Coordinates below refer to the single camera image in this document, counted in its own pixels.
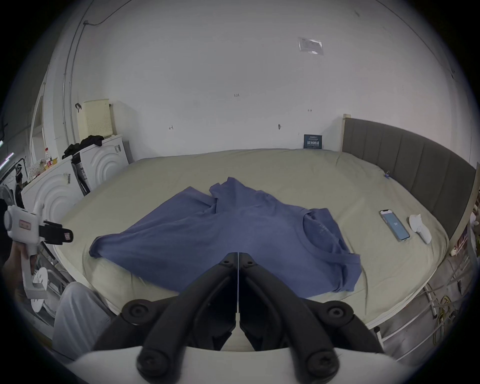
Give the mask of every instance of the white cabinet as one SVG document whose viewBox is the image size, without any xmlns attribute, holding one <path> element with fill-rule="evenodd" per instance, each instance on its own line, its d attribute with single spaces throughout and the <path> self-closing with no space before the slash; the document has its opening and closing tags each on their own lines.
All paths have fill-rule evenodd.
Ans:
<svg viewBox="0 0 480 384">
<path fill-rule="evenodd" d="M 78 176 L 93 191 L 128 165 L 122 135 L 103 140 L 101 147 L 91 145 L 80 150 L 80 161 L 77 165 Z"/>
<path fill-rule="evenodd" d="M 61 223 L 65 214 L 83 196 L 71 156 L 51 166 L 22 190 L 25 209 L 32 212 L 35 203 L 41 201 L 44 204 L 43 219 L 54 223 Z"/>
</svg>

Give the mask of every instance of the bed frame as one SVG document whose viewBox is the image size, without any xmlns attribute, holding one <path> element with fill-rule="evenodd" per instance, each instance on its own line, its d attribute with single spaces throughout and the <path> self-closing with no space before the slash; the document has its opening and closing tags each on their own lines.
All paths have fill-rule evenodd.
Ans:
<svg viewBox="0 0 480 384">
<path fill-rule="evenodd" d="M 475 169 L 423 136 L 350 115 L 343 115 L 341 151 L 388 172 L 437 218 L 450 239 L 447 253 L 453 249 L 479 192 L 479 163 Z"/>
</svg>

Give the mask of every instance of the bed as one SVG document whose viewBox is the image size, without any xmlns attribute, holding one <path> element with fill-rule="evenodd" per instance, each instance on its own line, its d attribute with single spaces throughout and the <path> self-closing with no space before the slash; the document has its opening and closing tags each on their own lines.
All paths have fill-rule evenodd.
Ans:
<svg viewBox="0 0 480 384">
<path fill-rule="evenodd" d="M 344 118 L 342 136 L 341 152 L 259 149 L 137 161 L 63 218 L 74 241 L 55 250 L 72 277 L 96 290 L 115 313 L 133 299 L 176 295 L 90 257 L 89 247 L 95 237 L 125 230 L 187 187 L 208 193 L 231 176 L 283 203 L 330 210 L 348 247 L 361 257 L 362 275 L 354 292 L 313 299 L 345 301 L 373 328 L 422 289 L 461 235 L 472 191 L 479 188 L 479 167 L 421 136 L 371 121 Z M 382 209 L 396 213 L 409 240 L 396 241 Z M 408 227 L 411 214 L 421 214 L 430 244 Z"/>
</svg>

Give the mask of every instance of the mattress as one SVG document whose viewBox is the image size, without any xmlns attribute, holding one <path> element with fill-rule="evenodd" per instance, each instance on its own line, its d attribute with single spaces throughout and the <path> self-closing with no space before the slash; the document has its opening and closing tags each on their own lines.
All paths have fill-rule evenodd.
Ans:
<svg viewBox="0 0 480 384">
<path fill-rule="evenodd" d="M 133 299 L 176 295 L 88 254 L 100 235 L 127 229 L 164 201 L 192 186 L 209 193 L 234 177 L 286 204 L 328 208 L 345 242 L 360 255 L 362 274 L 353 292 L 326 293 L 317 301 L 342 300 L 367 325 L 392 315 L 428 281 L 443 259 L 448 236 L 437 219 L 404 187 L 376 165 L 347 153 L 325 150 L 260 149 L 143 159 L 88 194 L 62 220 L 74 241 L 55 247 L 72 277 L 97 291 L 115 313 Z M 379 215 L 392 209 L 410 233 L 395 239 Z M 408 226 L 421 214 L 430 244 Z"/>
</svg>

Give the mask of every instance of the white wall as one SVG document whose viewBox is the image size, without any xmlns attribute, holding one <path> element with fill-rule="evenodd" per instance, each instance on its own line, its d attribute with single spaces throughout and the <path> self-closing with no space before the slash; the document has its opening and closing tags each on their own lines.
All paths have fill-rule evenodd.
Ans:
<svg viewBox="0 0 480 384">
<path fill-rule="evenodd" d="M 3 122 L 8 126 L 5 128 L 4 145 L 0 148 L 0 163 L 11 152 L 15 155 L 0 171 L 0 176 L 22 157 L 25 158 L 26 166 L 29 166 L 30 127 L 35 101 L 67 15 L 68 11 L 40 37 L 9 89 L 1 111 Z"/>
<path fill-rule="evenodd" d="M 479 113 L 458 64 L 412 9 L 384 2 L 424 42 L 373 0 L 133 0 L 85 27 L 73 69 L 73 131 L 75 103 L 109 98 L 134 159 L 300 148 L 305 133 L 323 134 L 324 147 L 337 150 L 349 113 L 421 134 L 475 165 Z M 89 3 L 71 19 L 57 58 L 66 59 Z M 98 23 L 123 3 L 95 0 L 84 19 Z M 300 36 L 321 40 L 324 54 L 299 52 Z M 46 112 L 55 132 L 64 130 L 61 101 Z M 68 105 L 66 112 L 70 122 Z"/>
</svg>

